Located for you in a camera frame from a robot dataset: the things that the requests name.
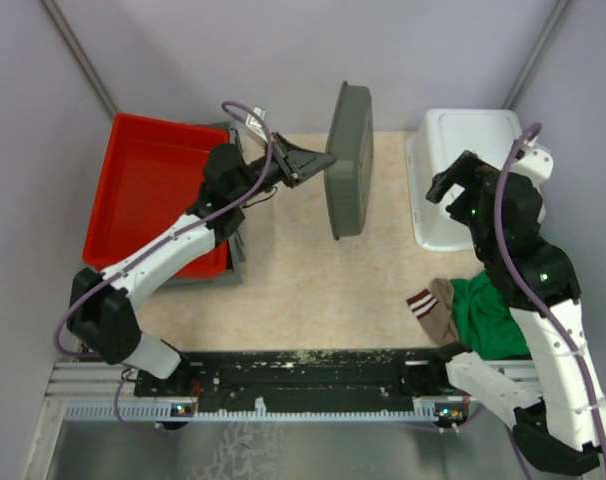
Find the cable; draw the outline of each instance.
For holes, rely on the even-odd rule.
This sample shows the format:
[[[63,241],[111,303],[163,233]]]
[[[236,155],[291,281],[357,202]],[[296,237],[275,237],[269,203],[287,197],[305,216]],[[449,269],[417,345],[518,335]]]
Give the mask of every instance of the cable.
[[[274,185],[272,188],[270,188],[270,194],[265,197],[262,198],[261,200],[257,200],[256,202],[252,202],[252,203],[246,203],[245,205],[243,205],[244,209],[253,207],[254,205],[258,205],[259,203],[263,203],[263,202],[267,202],[268,200],[271,200],[274,195],[276,195],[279,191],[279,187],[277,187],[276,185]]]
[[[261,130],[263,130],[263,133],[265,134],[265,138],[267,138],[268,140],[271,140],[272,133],[270,132],[269,127],[267,126],[267,124],[265,123],[265,121],[257,113],[255,113],[254,110],[252,110],[251,108],[243,105],[242,103],[232,102],[232,101],[223,102],[221,104],[221,108],[230,117],[232,117],[233,119],[235,119],[235,120],[237,120],[239,122],[242,122],[242,123],[245,123],[245,120],[243,118],[241,118],[241,116],[239,114],[231,111],[230,110],[231,108],[237,108],[239,110],[244,111],[248,115],[251,115],[259,123],[259,125],[261,126]],[[214,220],[214,219],[218,218],[219,216],[223,215],[224,213],[226,213],[226,212],[228,212],[228,211],[230,211],[230,210],[232,210],[232,209],[234,209],[234,208],[236,208],[236,207],[238,207],[240,205],[243,205],[261,187],[261,185],[263,184],[263,181],[265,180],[265,177],[267,176],[267,173],[268,173],[268,171],[270,169],[270,164],[272,163],[272,142],[271,141],[268,141],[266,143],[265,156],[266,156],[265,164],[263,165],[263,169],[261,170],[259,178],[257,179],[256,183],[254,183],[254,185],[252,185],[252,187],[246,193],[244,193],[238,199],[236,199],[233,202],[229,203],[225,207],[222,207],[222,208],[218,209],[216,212],[211,213],[210,215],[206,216],[205,218],[201,218],[201,219],[199,219],[199,220],[197,220],[197,221],[195,221],[193,223],[190,223],[189,225],[186,225],[183,228],[178,229],[176,232],[174,232],[174,237],[168,235],[167,237],[164,237],[164,238],[160,239],[158,242],[156,242],[154,245],[152,245],[150,248],[148,248],[146,251],[144,251],[138,257],[136,257],[134,260],[132,260],[128,265],[126,265],[121,272],[118,272],[118,273],[112,275],[110,278],[107,278],[107,279],[101,281],[100,283],[98,283],[97,285],[95,285],[94,287],[92,287],[90,290],[88,290],[85,294],[83,294],[78,300],[76,300],[67,309],[67,311],[65,312],[65,314],[61,317],[61,319],[56,324],[56,328],[54,329],[54,347],[57,349],[57,351],[60,354],[62,354],[62,355],[67,355],[67,356],[70,356],[70,357],[76,357],[76,358],[97,358],[97,356],[98,356],[97,354],[75,352],[73,350],[66,349],[62,345],[62,343],[61,343],[61,332],[63,331],[63,327],[67,323],[68,319],[90,297],[96,295],[97,292],[99,292],[103,288],[107,287],[112,282],[118,280],[122,276],[127,275],[127,273],[130,270],[132,270],[133,268],[135,268],[136,266],[138,266],[142,261],[144,261],[150,255],[152,255],[158,249],[160,249],[163,245],[165,245],[166,243],[172,241],[175,237],[178,237],[178,236],[180,236],[180,235],[182,235],[182,234],[184,234],[184,233],[186,233],[186,232],[188,232],[188,231],[190,231],[190,230],[192,230],[192,229],[194,229],[196,227],[199,227],[199,226],[201,226],[203,224],[211,222],[212,220]]]
[[[499,373],[505,375],[505,369],[499,368]],[[523,455],[521,455],[521,450],[519,450],[519,446],[516,444],[514,434],[512,433],[512,430],[510,430],[510,427],[508,427],[507,425],[505,425],[505,432],[507,433],[507,438],[510,441],[510,445],[512,446],[512,451],[514,452],[516,461],[519,463],[519,467],[521,467],[521,471],[525,476],[525,480],[532,480],[532,475],[530,474],[530,470],[527,468],[527,464],[525,463]]]
[[[525,293],[525,295],[532,301],[532,303],[539,309],[541,314],[549,320],[557,333],[563,338],[569,349],[574,353],[574,358],[579,367],[579,371],[581,372],[581,377],[583,379],[583,383],[585,384],[585,390],[587,393],[587,398],[590,405],[597,405],[598,399],[596,398],[596,391],[594,389],[594,382],[592,381],[592,377],[590,375],[590,370],[588,369],[587,362],[583,358],[582,354],[579,351],[578,346],[572,339],[569,333],[563,328],[563,324],[559,321],[558,318],[552,313],[550,308],[545,305],[545,302],[541,300],[536,293],[530,288],[527,282],[523,279],[521,274],[519,273],[516,265],[514,265],[514,261],[510,256],[510,252],[507,249],[507,244],[505,242],[505,234],[503,232],[503,195],[505,193],[505,185],[507,183],[507,178],[512,169],[512,166],[516,162],[516,157],[519,151],[523,148],[525,143],[535,139],[539,132],[541,131],[540,123],[533,123],[530,125],[523,134],[519,137],[519,139],[514,142],[510,153],[505,159],[505,164],[503,166],[503,170],[501,170],[501,174],[499,176],[498,184],[496,186],[496,198],[494,199],[494,230],[496,234],[496,243],[498,244],[499,251],[501,253],[501,258],[505,263],[510,275],[519,286],[519,288]],[[603,454],[603,464],[605,466],[605,478],[606,478],[606,436],[605,430],[603,428],[603,419],[601,418],[601,412],[598,408],[591,409],[592,420],[594,422],[594,429],[596,430],[596,436],[598,438],[601,452]]]
[[[125,421],[123,416],[121,415],[121,411],[119,410],[119,397],[121,396],[121,390],[123,390],[123,386],[130,381],[130,377],[134,373],[134,369],[132,367],[128,367],[121,373],[121,380],[116,387],[116,393],[114,394],[114,400],[112,400],[112,406],[114,407],[114,416],[116,417],[117,422],[123,425],[126,429],[128,429],[132,433],[136,433],[137,435],[159,435],[161,430],[154,429],[142,429],[136,428],[130,425]]]

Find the gray wall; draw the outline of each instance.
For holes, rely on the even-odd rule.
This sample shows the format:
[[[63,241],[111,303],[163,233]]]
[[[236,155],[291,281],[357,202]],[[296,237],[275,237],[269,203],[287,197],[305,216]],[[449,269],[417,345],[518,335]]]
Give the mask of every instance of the gray wall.
[[[458,435],[361,422],[196,423],[162,438],[113,422],[71,422],[63,430],[57,480],[524,478],[505,429],[487,412]]]
[[[517,113],[543,123],[555,166],[544,232],[571,256],[606,391],[606,0],[576,2]]]
[[[372,90],[378,130],[432,107],[495,108],[550,0],[58,0],[121,109],[223,118],[234,99],[284,132],[329,128],[342,80]]]
[[[0,479],[32,434],[109,129],[38,2],[0,0]]]

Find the clothing pile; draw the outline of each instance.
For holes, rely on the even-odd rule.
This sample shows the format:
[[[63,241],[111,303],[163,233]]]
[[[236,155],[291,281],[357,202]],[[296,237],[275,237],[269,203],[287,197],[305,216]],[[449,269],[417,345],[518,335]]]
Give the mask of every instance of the clothing pile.
[[[460,341],[484,360],[529,355],[525,338],[484,271],[472,280],[437,278],[407,300],[437,345]]]

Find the white cable tie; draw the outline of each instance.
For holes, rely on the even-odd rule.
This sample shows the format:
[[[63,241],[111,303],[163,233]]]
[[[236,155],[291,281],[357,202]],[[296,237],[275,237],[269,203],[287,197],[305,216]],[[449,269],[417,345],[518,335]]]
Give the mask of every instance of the white cable tie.
[[[254,107],[254,113],[259,116],[262,120],[265,119],[265,114],[267,113],[261,107]],[[247,127],[247,131],[250,136],[254,137],[259,145],[264,145],[267,142],[267,138],[265,138],[265,133],[263,132],[263,128],[261,124],[256,120],[253,115],[248,114],[245,119],[245,126]]]
[[[581,408],[577,409],[577,413],[583,413],[583,412],[589,412],[592,410],[598,410],[599,408],[605,407],[605,405],[602,405],[603,403],[605,403],[605,398],[602,397],[599,400],[596,401],[596,404],[588,404],[585,405]]]
[[[537,135],[536,137],[534,137],[531,140],[528,140],[527,142],[523,143],[524,147],[529,147],[530,150],[533,150],[534,148],[536,148],[537,142],[538,142],[539,136]]]
[[[578,349],[575,350],[568,350],[565,353],[560,353],[558,355],[556,355],[557,357],[584,357],[585,356],[585,350],[587,350],[587,342],[584,343],[583,345],[581,345],[580,347],[578,347]]]

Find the gray lid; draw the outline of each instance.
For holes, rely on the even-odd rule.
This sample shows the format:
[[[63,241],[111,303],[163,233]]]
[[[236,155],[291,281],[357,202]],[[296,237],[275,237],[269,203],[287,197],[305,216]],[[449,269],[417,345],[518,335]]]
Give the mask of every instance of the gray lid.
[[[365,225],[372,179],[372,97],[367,87],[343,82],[325,151],[336,161],[325,169],[325,198],[332,234],[359,235]]]

